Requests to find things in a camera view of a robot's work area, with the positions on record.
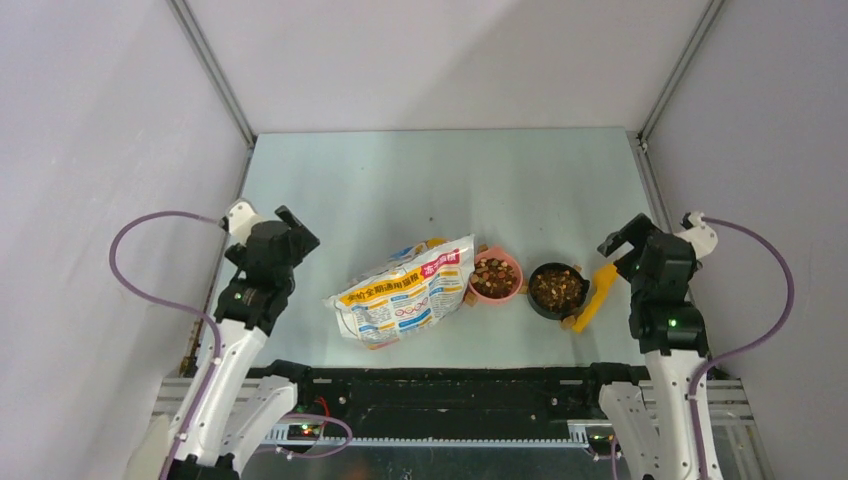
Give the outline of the yellow plastic scoop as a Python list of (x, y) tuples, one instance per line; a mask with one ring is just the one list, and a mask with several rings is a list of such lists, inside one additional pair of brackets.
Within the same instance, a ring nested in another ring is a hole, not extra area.
[(582, 333), (598, 314), (604, 305), (612, 286), (619, 277), (617, 267), (609, 263), (599, 268), (592, 276), (590, 283), (594, 286), (593, 293), (585, 308), (575, 317), (571, 330)]

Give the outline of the printed cat food bag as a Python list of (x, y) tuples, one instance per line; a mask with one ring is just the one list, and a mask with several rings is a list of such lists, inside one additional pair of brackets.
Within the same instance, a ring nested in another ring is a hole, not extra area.
[(370, 350), (397, 343), (438, 324), (464, 301), (472, 274), (475, 236), (432, 238), (392, 255), (324, 304), (341, 335)]

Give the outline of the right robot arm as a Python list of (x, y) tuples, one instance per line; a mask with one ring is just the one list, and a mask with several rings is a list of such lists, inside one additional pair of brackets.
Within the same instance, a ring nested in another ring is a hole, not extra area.
[(639, 344), (654, 393), (655, 412), (642, 406), (638, 380), (624, 366), (601, 367), (581, 392), (585, 411), (608, 418), (610, 452), (623, 453), (635, 479), (720, 479), (707, 403), (709, 346), (703, 315), (689, 300), (689, 283), (703, 257), (716, 247), (715, 231), (701, 212), (683, 219), (683, 231), (667, 233), (639, 214), (599, 246), (610, 256), (631, 250), (593, 275), (594, 291), (580, 314), (592, 317), (617, 279), (630, 286), (628, 325)]

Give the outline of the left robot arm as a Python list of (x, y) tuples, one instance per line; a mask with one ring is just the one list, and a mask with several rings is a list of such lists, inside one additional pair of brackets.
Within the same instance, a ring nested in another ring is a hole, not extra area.
[(295, 268), (320, 244), (288, 207), (275, 215), (264, 219), (240, 200), (224, 218), (235, 241), (225, 257), (236, 273), (218, 297), (212, 350), (170, 426), (163, 479), (237, 479), (279, 419), (304, 416), (315, 406), (311, 384), (272, 374), (243, 410), (233, 411), (295, 290)]

